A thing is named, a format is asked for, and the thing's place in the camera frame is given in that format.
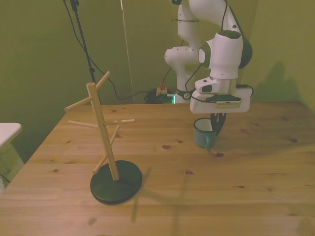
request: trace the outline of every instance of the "cable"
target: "cable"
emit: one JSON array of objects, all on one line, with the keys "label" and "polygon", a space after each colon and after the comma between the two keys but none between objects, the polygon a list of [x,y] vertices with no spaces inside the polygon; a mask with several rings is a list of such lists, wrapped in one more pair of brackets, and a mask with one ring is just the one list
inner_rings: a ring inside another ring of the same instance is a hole
[{"label": "cable", "polygon": [[191,77],[187,80],[187,82],[185,83],[186,92],[188,92],[187,84],[188,84],[189,81],[192,79],[192,77],[197,73],[197,71],[200,69],[201,66],[202,66],[202,64],[196,69],[196,71],[192,74],[192,76],[191,76]]},{"label": "cable", "polygon": [[163,80],[162,80],[162,87],[163,87],[163,85],[164,85],[164,81],[165,81],[165,79],[166,79],[168,73],[169,73],[171,70],[172,70],[172,68],[169,68],[168,72],[167,72],[166,75],[164,76],[164,78],[163,78]]},{"label": "cable", "polygon": [[7,181],[8,183],[11,183],[10,180],[8,180],[6,177],[4,177],[3,175],[0,174],[0,178],[2,178],[4,181]]},{"label": "cable", "polygon": [[249,85],[247,85],[247,86],[252,89],[252,94],[251,94],[251,97],[252,97],[255,94],[255,90],[254,90],[254,88],[252,86],[249,86]]},{"label": "cable", "polygon": [[[74,36],[75,36],[75,38],[77,39],[77,41],[78,41],[78,43],[80,44],[80,46],[81,46],[81,48],[83,49],[83,51],[86,52],[86,50],[84,49],[84,47],[83,47],[81,41],[79,40],[79,38],[78,38],[78,36],[77,36],[77,34],[76,34],[75,27],[74,27],[74,23],[73,23],[73,21],[72,21],[72,17],[71,17],[71,15],[70,15],[70,12],[69,12],[69,9],[68,9],[67,4],[65,3],[65,0],[63,0],[63,3],[64,3],[64,5],[65,5],[65,8],[66,8],[66,10],[67,10],[69,19],[70,19],[70,21],[71,21],[71,25],[72,25],[72,29],[73,29],[73,32],[74,32]],[[94,63],[94,61],[92,60],[92,58],[90,57],[90,55],[88,55],[88,57],[89,57],[89,59],[91,60],[92,64],[100,71],[100,73],[102,73],[103,75],[105,75],[105,73]],[[133,94],[133,95],[131,95],[131,96],[129,96],[129,97],[121,98],[121,97],[119,97],[118,94],[117,94],[115,84],[114,84],[114,83],[111,81],[111,79],[109,79],[109,78],[108,78],[108,81],[113,85],[113,87],[114,87],[114,93],[115,93],[116,97],[117,97],[119,100],[126,100],[126,99],[129,99],[129,98],[131,98],[131,97],[133,97],[133,96],[136,96],[136,95],[138,95],[138,94],[140,94],[140,93],[148,93],[148,92],[150,92],[150,91],[140,91],[140,92],[137,92],[137,93],[135,93],[135,94]]]},{"label": "cable", "polygon": [[223,23],[224,23],[226,11],[227,11],[227,6],[228,6],[227,0],[225,0],[225,1],[226,1],[226,6],[225,6],[225,11],[224,11],[224,14],[223,14],[223,18],[222,18],[221,31],[223,30]]}]

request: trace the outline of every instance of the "mug handle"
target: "mug handle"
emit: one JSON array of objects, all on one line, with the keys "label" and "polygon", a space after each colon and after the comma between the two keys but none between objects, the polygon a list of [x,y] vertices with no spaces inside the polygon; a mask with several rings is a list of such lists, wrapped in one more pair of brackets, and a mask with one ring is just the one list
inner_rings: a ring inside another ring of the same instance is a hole
[{"label": "mug handle", "polygon": [[209,150],[210,149],[210,138],[208,136],[206,136],[206,145],[205,145],[205,149]]}]

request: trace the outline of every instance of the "olive green wall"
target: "olive green wall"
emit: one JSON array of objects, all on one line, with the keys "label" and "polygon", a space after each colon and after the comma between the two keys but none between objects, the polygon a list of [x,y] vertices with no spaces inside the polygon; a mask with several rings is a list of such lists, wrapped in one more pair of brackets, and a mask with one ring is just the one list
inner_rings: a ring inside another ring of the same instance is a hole
[{"label": "olive green wall", "polygon": [[[112,72],[120,94],[131,94],[120,2],[80,0],[79,14],[91,57]],[[1,1],[0,29],[0,122],[22,124],[14,144],[26,161],[62,118],[63,108],[87,96],[91,77],[62,0]],[[100,97],[118,103],[110,84]]]},{"label": "olive green wall", "polygon": [[[251,38],[258,0],[229,0],[242,29]],[[179,46],[181,39],[177,35],[178,6],[171,0],[123,0],[127,45],[131,66],[133,91],[156,88],[165,76],[168,65],[164,54],[168,48]],[[219,26],[199,22],[202,41],[212,39]],[[209,71],[200,70],[198,78],[209,76]],[[176,87],[176,76],[170,72],[166,80],[168,87]],[[143,103],[143,96],[135,97],[136,103]]]},{"label": "olive green wall", "polygon": [[253,60],[243,75],[254,101],[301,101],[315,112],[314,9],[310,0],[259,1]]}]

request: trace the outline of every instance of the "green wall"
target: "green wall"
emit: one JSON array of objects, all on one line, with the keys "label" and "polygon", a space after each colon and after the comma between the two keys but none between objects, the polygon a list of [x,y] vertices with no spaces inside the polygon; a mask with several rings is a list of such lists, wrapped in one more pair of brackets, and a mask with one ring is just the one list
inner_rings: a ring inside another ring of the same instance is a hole
[{"label": "green wall", "polygon": [[315,2],[260,0],[243,82],[254,101],[301,101],[315,112]]},{"label": "green wall", "polygon": [[[120,2],[81,0],[79,14],[91,57],[112,72],[120,94],[131,94]],[[0,122],[22,124],[14,145],[27,161],[62,118],[63,108],[87,96],[91,77],[62,0],[1,1],[0,28]],[[100,97],[103,103],[119,103],[110,84]]]}]

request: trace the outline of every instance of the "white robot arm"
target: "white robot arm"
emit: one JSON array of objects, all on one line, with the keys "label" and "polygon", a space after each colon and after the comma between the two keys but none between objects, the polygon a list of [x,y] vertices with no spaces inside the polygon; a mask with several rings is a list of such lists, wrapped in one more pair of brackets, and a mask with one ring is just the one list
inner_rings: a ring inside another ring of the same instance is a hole
[{"label": "white robot arm", "polygon": [[[252,47],[245,38],[226,0],[172,0],[179,5],[178,35],[188,47],[175,47],[165,53],[166,62],[177,75],[177,103],[190,102],[193,113],[246,112],[252,89],[236,85],[238,69],[252,58]],[[200,44],[198,20],[222,26],[215,38]],[[201,64],[210,76],[195,82],[187,65]]]}]

